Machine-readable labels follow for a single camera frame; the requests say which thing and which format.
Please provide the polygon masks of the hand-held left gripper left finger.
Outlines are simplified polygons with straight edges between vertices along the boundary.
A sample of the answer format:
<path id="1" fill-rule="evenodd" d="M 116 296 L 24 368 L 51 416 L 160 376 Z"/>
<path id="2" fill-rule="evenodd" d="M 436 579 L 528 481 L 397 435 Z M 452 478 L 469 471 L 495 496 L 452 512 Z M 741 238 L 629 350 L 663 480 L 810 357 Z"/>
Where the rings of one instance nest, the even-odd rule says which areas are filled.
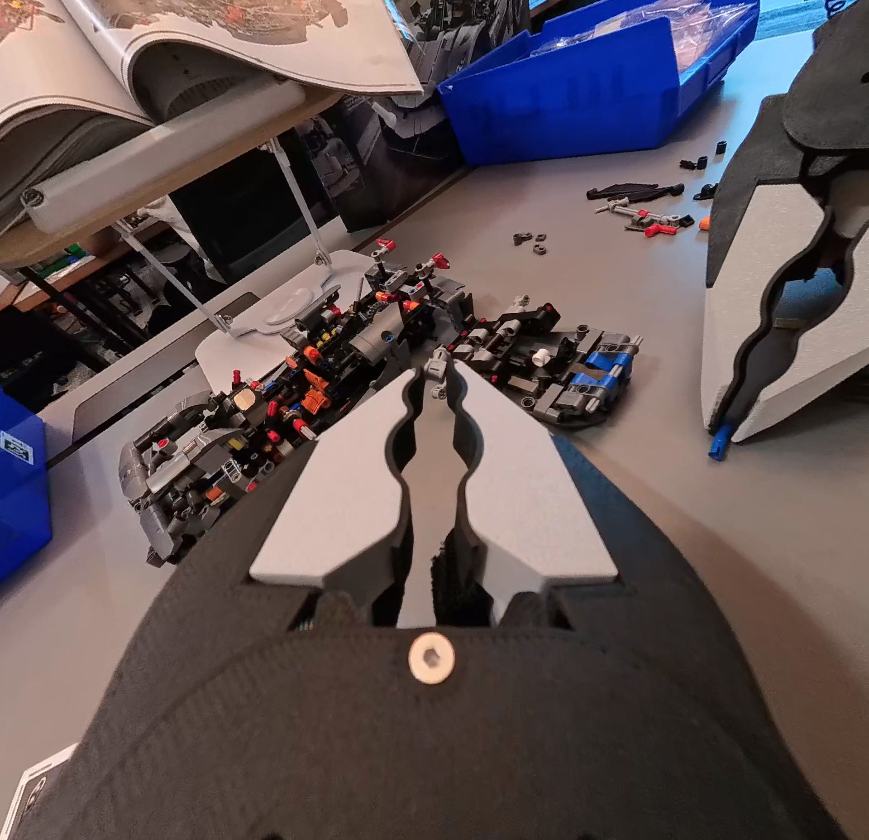
<path id="1" fill-rule="evenodd" d="M 405 370 L 311 443 L 253 580 L 343 591 L 372 624 L 397 624 L 414 546 L 401 473 L 416 453 L 424 389 L 421 369 Z"/>

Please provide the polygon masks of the grey and red lego rods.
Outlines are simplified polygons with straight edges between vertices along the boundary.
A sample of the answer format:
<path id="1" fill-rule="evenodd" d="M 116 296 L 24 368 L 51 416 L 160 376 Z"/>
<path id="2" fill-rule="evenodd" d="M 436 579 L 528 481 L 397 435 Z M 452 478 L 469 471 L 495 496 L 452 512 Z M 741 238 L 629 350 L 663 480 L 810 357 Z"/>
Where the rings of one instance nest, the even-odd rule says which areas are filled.
<path id="1" fill-rule="evenodd" d="M 681 230 L 688 229 L 696 223 L 690 215 L 657 214 L 644 209 L 631 208 L 628 205 L 628 197 L 609 199 L 605 204 L 594 210 L 595 214 L 605 212 L 623 216 L 625 219 L 625 230 L 642 233 L 647 238 L 659 235 L 674 236 Z"/>

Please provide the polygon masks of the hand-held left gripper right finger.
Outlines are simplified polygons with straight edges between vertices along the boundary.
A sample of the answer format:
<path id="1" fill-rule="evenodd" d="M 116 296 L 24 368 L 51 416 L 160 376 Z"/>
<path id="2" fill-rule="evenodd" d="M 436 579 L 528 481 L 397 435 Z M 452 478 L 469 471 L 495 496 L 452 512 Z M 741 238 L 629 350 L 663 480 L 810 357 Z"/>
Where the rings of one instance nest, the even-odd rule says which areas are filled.
<path id="1" fill-rule="evenodd" d="M 616 582 L 553 436 L 465 364 L 445 378 L 466 472 L 444 541 L 444 623 L 488 625 L 518 594 Z"/>

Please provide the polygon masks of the clear plastic parts bags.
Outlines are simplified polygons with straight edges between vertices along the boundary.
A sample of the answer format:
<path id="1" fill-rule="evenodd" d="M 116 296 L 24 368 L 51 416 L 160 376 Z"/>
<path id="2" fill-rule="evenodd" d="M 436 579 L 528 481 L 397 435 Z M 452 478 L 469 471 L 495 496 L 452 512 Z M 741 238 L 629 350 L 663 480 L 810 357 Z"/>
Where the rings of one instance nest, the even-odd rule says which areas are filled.
<path id="1" fill-rule="evenodd" d="M 655 0 L 603 20 L 591 30 L 548 38 L 536 45 L 530 55 L 537 57 L 561 52 L 618 31 L 646 28 L 650 23 L 664 19 L 668 24 L 678 73 L 683 74 L 732 33 L 757 6 L 755 1 L 728 0 L 714 5 L 712 0 Z"/>

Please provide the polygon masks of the printed marker sheet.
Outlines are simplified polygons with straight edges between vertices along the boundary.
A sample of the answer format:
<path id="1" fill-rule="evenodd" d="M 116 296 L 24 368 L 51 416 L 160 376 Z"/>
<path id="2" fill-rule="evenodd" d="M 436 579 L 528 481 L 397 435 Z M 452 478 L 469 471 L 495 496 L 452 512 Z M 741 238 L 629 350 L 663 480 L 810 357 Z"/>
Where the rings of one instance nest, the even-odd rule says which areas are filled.
<path id="1" fill-rule="evenodd" d="M 6 815 L 2 839 L 16 838 L 24 816 L 33 809 L 38 799 L 57 781 L 63 766 L 69 762 L 77 744 L 28 768 L 21 776 Z"/>

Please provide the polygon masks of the black lego wing panels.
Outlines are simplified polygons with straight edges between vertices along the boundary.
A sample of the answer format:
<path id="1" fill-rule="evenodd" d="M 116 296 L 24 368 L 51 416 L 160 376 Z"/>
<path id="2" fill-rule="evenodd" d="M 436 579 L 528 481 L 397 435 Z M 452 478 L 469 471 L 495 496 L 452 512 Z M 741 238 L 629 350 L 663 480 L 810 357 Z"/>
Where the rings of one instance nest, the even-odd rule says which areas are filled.
<path id="1" fill-rule="evenodd" d="M 609 185 L 603 189 L 591 189 L 586 196 L 589 200 L 619 200 L 627 198 L 630 203 L 649 202 L 662 197 L 679 197 L 685 191 L 685 184 L 677 182 L 670 185 L 657 185 L 641 182 L 624 182 Z"/>

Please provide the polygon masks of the dark printed lego box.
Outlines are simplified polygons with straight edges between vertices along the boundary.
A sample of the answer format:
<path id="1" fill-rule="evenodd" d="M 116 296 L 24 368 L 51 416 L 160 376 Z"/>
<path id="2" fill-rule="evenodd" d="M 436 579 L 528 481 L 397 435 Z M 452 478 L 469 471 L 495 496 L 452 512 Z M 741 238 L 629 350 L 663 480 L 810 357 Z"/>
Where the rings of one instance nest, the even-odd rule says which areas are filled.
<path id="1" fill-rule="evenodd" d="M 318 222 L 385 225 L 464 165 L 440 85 L 530 23 L 528 0 L 384 0 L 421 94 L 343 96 L 296 128 L 319 177 Z"/>

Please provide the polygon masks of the lego instruction booklet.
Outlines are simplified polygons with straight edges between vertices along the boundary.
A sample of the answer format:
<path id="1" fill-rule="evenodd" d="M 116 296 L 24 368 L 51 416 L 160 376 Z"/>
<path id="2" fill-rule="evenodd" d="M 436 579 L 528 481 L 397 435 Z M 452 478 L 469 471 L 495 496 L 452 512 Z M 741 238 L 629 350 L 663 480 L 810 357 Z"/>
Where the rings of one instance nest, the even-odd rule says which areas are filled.
<path id="1" fill-rule="evenodd" d="M 384 0 L 2 0 L 2 233 L 23 194 L 231 89 L 421 91 Z"/>

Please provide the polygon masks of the lego sub-assembly with blue parts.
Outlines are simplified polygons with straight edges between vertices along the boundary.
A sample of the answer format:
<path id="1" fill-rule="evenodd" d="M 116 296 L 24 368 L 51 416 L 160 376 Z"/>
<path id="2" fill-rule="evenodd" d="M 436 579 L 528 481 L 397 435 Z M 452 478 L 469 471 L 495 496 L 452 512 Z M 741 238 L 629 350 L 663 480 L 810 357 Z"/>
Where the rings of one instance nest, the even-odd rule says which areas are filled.
<path id="1" fill-rule="evenodd" d="M 579 324 L 558 331 L 550 302 L 516 298 L 492 319 L 472 317 L 435 356 L 451 356 L 539 422 L 585 429 L 607 421 L 630 384 L 643 336 Z"/>

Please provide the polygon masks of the blue plastic bin with tag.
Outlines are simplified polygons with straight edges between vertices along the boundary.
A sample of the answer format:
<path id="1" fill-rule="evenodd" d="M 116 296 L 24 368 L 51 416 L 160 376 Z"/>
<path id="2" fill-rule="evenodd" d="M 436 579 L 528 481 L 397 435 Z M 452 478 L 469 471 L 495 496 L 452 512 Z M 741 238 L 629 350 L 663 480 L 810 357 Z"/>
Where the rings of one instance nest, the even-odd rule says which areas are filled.
<path id="1" fill-rule="evenodd" d="M 1 394 L 1 578 L 52 537 L 44 422 Z"/>

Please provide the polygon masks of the white metal book stand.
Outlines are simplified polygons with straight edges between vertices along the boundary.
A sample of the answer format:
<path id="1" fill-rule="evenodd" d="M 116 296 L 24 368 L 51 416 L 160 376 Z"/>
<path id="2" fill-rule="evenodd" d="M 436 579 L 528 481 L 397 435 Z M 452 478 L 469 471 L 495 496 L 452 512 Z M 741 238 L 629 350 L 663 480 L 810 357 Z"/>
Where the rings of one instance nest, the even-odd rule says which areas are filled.
<path id="1" fill-rule="evenodd" d="M 134 241 L 123 218 L 244 153 L 266 146 L 308 223 L 317 261 L 235 321 L 221 318 L 192 294 L 187 295 L 216 328 L 195 352 L 211 389 L 228 391 L 233 369 L 240 369 L 244 378 L 264 378 L 284 364 L 288 342 L 282 334 L 294 317 L 336 288 L 341 288 L 346 298 L 368 292 L 364 274 L 373 259 L 360 252 L 327 247 L 277 140 L 284 131 L 332 106 L 340 95 L 338 91 L 294 81 L 279 83 L 261 76 L 91 161 L 39 182 L 22 194 L 29 215 L 27 232 L 19 244 L 2 248 L 2 266 L 29 267 L 78 237 L 114 226 L 180 287 L 168 269 Z"/>

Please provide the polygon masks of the light grey lego connector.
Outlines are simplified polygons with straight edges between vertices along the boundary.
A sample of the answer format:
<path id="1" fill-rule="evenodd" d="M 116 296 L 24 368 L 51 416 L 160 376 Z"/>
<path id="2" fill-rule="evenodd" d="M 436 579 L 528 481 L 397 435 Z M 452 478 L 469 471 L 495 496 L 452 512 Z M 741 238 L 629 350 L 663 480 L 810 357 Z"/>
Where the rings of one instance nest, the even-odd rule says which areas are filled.
<path id="1" fill-rule="evenodd" d="M 447 398 L 447 372 L 450 365 L 450 352 L 447 347 L 435 348 L 432 356 L 423 366 L 423 374 L 427 381 L 431 381 L 434 387 L 430 391 L 432 398 L 445 400 Z"/>

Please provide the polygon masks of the large lego vehicle chassis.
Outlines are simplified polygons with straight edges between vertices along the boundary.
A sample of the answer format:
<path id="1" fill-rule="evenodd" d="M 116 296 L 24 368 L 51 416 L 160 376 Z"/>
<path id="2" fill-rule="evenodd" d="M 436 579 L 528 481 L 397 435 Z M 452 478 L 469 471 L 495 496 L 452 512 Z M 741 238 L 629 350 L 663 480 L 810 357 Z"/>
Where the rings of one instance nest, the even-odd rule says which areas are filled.
<path id="1" fill-rule="evenodd" d="M 123 447 L 119 483 L 148 540 L 148 564 L 182 561 L 277 465 L 407 369 L 440 322 L 462 331 L 473 301 L 445 276 L 449 260 L 439 252 L 392 267 L 385 257 L 395 244 L 377 243 L 346 309 L 332 284 L 290 320 L 277 367 L 248 378 L 234 370 L 229 391 L 181 400 Z"/>

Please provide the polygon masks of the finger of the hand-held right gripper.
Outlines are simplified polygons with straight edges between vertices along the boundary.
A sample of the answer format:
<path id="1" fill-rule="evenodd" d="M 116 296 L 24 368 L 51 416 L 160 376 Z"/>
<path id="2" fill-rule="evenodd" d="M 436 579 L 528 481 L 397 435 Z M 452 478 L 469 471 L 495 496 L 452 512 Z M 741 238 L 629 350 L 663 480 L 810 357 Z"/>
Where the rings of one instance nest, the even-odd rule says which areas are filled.
<path id="1" fill-rule="evenodd" d="M 776 282 L 771 330 L 750 349 L 726 412 L 731 442 L 774 427 L 867 367 L 867 172 L 842 182 L 842 204 L 823 206 L 830 223 L 817 245 Z"/>
<path id="2" fill-rule="evenodd" d="M 719 431 L 744 383 L 748 353 L 771 330 L 776 282 L 817 245 L 828 211 L 800 185 L 760 185 L 707 289 L 701 354 L 701 409 L 711 435 Z"/>

